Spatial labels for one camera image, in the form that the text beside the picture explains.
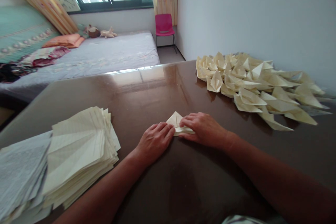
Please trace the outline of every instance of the pink chair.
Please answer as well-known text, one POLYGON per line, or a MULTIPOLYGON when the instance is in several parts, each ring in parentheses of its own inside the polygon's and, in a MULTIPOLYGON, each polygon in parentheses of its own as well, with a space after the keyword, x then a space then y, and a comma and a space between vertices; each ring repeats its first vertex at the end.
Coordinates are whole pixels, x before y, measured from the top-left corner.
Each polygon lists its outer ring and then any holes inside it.
POLYGON ((176 51, 176 44, 175 44, 175 32, 173 30, 173 22, 172 17, 170 14, 159 14, 155 15, 155 26, 156 26, 156 33, 155 33, 155 41, 156 46, 158 46, 158 36, 171 36, 173 35, 173 46, 176 51))

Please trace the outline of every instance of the brown table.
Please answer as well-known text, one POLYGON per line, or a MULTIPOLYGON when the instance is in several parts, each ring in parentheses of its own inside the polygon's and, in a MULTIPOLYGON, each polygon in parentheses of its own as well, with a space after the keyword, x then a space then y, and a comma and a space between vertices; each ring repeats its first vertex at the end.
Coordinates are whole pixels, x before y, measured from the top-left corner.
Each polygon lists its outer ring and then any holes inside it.
MULTIPOLYGON (((258 115, 240 112, 232 99, 207 91, 195 61, 104 74, 50 84, 0 134, 0 147, 51 130, 88 107, 108 108, 118 135, 120 160, 152 124, 175 111, 212 115, 223 127, 336 190, 335 106, 316 117, 318 126, 277 116, 295 129, 273 131, 258 115)), ((56 209, 43 222, 56 219, 56 209)), ((175 137, 167 152, 132 188, 116 223, 220 223, 231 214, 269 220, 274 210, 225 154, 175 137)))

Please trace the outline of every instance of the hand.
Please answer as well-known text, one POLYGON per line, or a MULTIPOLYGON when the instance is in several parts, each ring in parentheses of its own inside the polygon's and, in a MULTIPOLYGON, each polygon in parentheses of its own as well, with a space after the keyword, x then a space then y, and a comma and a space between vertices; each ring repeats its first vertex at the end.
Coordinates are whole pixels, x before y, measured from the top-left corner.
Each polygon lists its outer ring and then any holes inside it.
POLYGON ((187 126, 195 134, 181 133, 179 137, 197 142, 209 147, 229 150, 238 136, 220 126, 215 119, 204 113, 191 113, 182 118, 180 127, 187 126))
POLYGON ((174 133, 174 126, 166 122, 150 126, 134 149, 139 161, 146 166, 154 163, 167 149, 174 133))

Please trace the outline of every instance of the mattress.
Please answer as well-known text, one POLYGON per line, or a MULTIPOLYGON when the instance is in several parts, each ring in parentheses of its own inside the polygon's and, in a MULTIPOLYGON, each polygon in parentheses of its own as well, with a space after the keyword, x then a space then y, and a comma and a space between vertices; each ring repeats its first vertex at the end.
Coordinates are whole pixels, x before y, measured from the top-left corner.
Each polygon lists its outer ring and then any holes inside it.
POLYGON ((0 83, 0 93, 31 102, 48 84, 89 75, 160 64, 150 31, 123 33, 115 38, 88 38, 55 65, 39 68, 14 83, 0 83))

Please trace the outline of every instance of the plush toy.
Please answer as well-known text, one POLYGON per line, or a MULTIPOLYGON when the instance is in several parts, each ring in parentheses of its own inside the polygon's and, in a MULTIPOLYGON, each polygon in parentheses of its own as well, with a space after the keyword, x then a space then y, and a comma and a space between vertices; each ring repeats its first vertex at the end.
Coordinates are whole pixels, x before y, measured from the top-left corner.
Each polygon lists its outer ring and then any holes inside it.
POLYGON ((83 37, 83 38, 85 38, 85 39, 89 37, 85 25, 83 25, 83 24, 78 24, 78 25, 77 25, 77 28, 78 28, 78 34, 79 34, 81 37, 83 37))
POLYGON ((90 38, 96 38, 100 36, 100 31, 97 29, 97 27, 94 27, 89 24, 89 27, 86 28, 87 32, 89 33, 90 38))
POLYGON ((113 28, 111 26, 110 30, 109 31, 106 31, 106 30, 102 30, 100 32, 100 35, 105 37, 107 39, 107 37, 116 37, 118 36, 116 33, 113 32, 113 28))

